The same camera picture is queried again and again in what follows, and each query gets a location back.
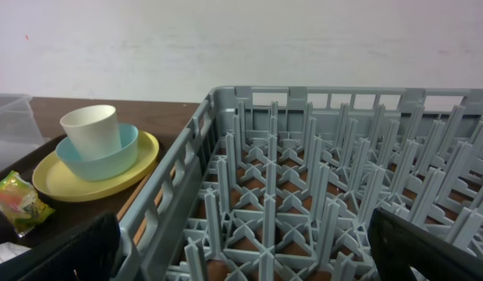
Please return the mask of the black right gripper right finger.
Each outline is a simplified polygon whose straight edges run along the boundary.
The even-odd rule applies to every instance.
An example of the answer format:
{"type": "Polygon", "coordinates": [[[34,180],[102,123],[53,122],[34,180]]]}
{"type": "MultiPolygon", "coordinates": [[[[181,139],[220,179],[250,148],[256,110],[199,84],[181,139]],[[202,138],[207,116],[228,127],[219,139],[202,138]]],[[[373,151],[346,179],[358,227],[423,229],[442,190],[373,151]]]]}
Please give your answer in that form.
{"type": "Polygon", "coordinates": [[[415,280],[413,269],[429,280],[483,280],[481,259],[381,208],[373,211],[368,241],[382,280],[415,280]]]}

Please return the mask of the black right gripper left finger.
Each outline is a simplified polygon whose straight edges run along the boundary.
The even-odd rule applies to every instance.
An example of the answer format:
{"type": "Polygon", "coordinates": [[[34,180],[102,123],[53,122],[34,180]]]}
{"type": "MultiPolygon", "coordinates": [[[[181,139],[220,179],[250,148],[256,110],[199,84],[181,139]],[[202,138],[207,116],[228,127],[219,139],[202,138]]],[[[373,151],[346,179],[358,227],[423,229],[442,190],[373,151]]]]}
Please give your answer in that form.
{"type": "Polygon", "coordinates": [[[19,280],[108,280],[119,250],[119,221],[104,213],[25,253],[19,280]]]}

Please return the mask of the white tissue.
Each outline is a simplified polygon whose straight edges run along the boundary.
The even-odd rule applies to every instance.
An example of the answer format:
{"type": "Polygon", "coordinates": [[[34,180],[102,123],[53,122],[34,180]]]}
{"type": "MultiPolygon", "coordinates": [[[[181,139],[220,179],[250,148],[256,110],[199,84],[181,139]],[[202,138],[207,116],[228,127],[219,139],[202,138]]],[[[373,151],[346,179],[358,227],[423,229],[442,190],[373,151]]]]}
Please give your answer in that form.
{"type": "Polygon", "coordinates": [[[0,244],[0,264],[12,258],[15,258],[16,256],[19,256],[29,250],[29,247],[14,244],[11,242],[5,242],[3,244],[0,244]]]}

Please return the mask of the green snack wrapper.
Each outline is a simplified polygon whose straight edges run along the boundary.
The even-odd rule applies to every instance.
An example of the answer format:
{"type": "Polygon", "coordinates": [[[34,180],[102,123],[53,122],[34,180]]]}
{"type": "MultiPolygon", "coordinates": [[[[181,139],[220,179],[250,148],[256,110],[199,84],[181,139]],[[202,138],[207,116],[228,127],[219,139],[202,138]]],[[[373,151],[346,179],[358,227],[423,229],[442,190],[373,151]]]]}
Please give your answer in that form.
{"type": "Polygon", "coordinates": [[[0,212],[12,224],[18,237],[42,224],[55,209],[45,204],[34,186],[11,171],[0,181],[0,212]]]}

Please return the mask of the cream plastic cup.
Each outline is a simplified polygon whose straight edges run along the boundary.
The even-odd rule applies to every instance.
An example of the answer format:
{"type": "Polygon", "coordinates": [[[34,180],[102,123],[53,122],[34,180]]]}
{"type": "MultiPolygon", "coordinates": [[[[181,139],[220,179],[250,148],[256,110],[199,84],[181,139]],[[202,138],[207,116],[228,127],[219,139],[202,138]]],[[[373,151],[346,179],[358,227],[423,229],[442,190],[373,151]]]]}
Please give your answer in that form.
{"type": "Polygon", "coordinates": [[[103,158],[122,148],[112,105],[79,108],[65,114],[60,124],[83,160],[103,158]]]}

